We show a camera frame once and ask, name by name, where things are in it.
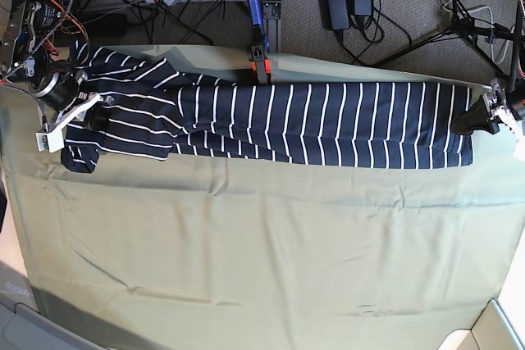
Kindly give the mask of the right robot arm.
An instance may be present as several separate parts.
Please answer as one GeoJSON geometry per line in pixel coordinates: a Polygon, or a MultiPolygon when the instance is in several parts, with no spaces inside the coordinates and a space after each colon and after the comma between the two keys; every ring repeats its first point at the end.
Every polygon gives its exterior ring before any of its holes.
{"type": "Polygon", "coordinates": [[[74,3],[11,0],[3,29],[1,86],[35,101],[42,136],[75,122],[88,130],[107,123],[103,95],[86,85],[95,55],[74,3]]]}

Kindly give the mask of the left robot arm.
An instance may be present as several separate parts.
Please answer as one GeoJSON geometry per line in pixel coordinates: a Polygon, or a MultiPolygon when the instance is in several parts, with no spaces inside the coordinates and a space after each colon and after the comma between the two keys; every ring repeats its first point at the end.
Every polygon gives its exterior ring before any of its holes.
{"type": "Polygon", "coordinates": [[[461,34],[474,38],[483,36],[488,40],[503,39],[512,45],[509,77],[506,80],[495,79],[491,90],[484,93],[458,115],[452,123],[456,134],[470,135],[475,131],[490,134],[499,132],[499,125],[504,124],[521,134],[520,123],[524,121],[524,0],[517,0],[515,25],[512,30],[477,27],[471,16],[454,19],[454,25],[461,34]]]}

